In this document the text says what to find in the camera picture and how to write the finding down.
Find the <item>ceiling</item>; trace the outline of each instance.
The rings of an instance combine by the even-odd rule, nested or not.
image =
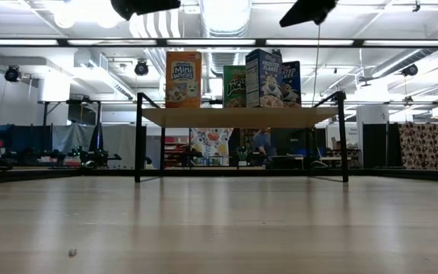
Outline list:
[[[53,5],[60,0],[0,1],[0,37],[133,37],[129,23],[126,21],[118,21],[116,26],[111,28],[101,27],[98,24],[99,18],[103,17],[103,10],[106,10],[106,5],[109,4],[108,1],[93,0],[92,5],[86,6],[86,12],[91,15],[77,19],[69,28],[62,28],[56,24],[57,15]],[[281,28],[278,22],[293,2],[291,0],[252,0],[246,37],[317,38],[320,31],[320,37],[323,38],[438,38],[438,0],[422,0],[419,12],[412,12],[415,0],[339,0],[338,7],[328,16],[320,29],[313,23]],[[201,37],[202,28],[198,11],[198,1],[182,1],[176,21],[169,14],[167,15],[165,28],[167,34],[172,35],[175,27],[181,37]],[[233,20],[227,16],[227,13],[224,13],[223,20]],[[151,37],[155,34],[157,37],[163,37],[159,27],[159,16],[154,14],[153,21],[149,18],[147,20],[145,20],[147,27],[151,24],[156,32],[148,29],[148,34]],[[71,72],[74,67],[75,51],[76,49],[0,48],[0,58],[40,56]],[[107,57],[109,71],[132,88],[133,92],[146,91],[155,100],[163,99],[163,93],[159,92],[160,74],[151,60],[148,60],[151,66],[147,76],[136,77],[133,72],[139,59],[147,59],[147,54],[143,49],[99,48],[90,49],[90,51],[94,56],[102,53]],[[305,93],[303,100],[319,100],[321,96],[330,92],[329,87],[346,77],[346,74],[356,72],[358,76],[362,76],[363,72],[368,73],[373,67],[402,52],[404,52],[403,49],[363,49],[361,51],[358,49],[320,49],[319,51],[317,49],[282,49],[284,60],[298,60],[302,65],[302,88]],[[418,91],[424,89],[426,91],[430,87],[435,87],[433,91],[419,97],[418,100],[437,100],[438,52],[422,59],[416,65],[420,70],[417,76],[404,78],[402,75],[390,75],[371,81],[370,84],[376,86],[377,90],[385,91],[384,89],[388,88],[388,96],[392,100],[401,100],[406,94],[416,94]],[[354,100],[357,92],[364,87],[360,86],[362,83],[355,81],[353,75],[348,77],[350,81],[339,88],[346,90],[348,100]],[[99,94],[100,98],[110,100],[116,98],[112,90],[106,90],[108,87],[99,83],[99,79],[84,78],[81,80],[85,82],[85,85],[74,83],[71,92],[91,92],[91,95],[94,92]],[[212,81],[214,83],[211,87],[221,86],[217,84],[220,80]]]

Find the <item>frosted flakes cereal box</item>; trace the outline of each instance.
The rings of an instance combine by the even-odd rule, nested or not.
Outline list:
[[[302,107],[302,85],[300,84],[300,62],[285,62],[282,65],[283,71],[283,93],[284,107]]]
[[[224,107],[246,107],[246,67],[225,65],[222,75]]]
[[[168,52],[165,107],[201,107],[202,55]]]
[[[246,56],[246,106],[283,107],[281,57],[255,49]]]

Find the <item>cereal box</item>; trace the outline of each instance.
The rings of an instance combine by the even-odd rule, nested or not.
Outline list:
[[[165,107],[201,107],[202,55],[168,52]]]
[[[224,107],[246,107],[246,67],[225,65],[222,80]]]
[[[284,107],[302,107],[302,86],[300,84],[300,62],[285,62],[282,65]]]
[[[283,107],[281,57],[256,49],[246,56],[246,106]]]

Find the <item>apple jacks cereal box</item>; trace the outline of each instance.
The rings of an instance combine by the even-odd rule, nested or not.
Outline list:
[[[281,57],[256,49],[246,56],[247,107],[283,107]]]
[[[165,107],[201,107],[202,55],[168,52]]]
[[[300,62],[285,62],[282,65],[283,71],[283,93],[284,107],[302,107],[302,86],[300,84]]]
[[[224,107],[246,107],[246,67],[225,65],[222,79]]]

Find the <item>shelf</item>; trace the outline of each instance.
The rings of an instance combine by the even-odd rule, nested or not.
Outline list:
[[[167,128],[265,127],[302,129],[313,127],[338,113],[335,107],[317,108],[224,108],[224,109],[144,109],[143,117]]]

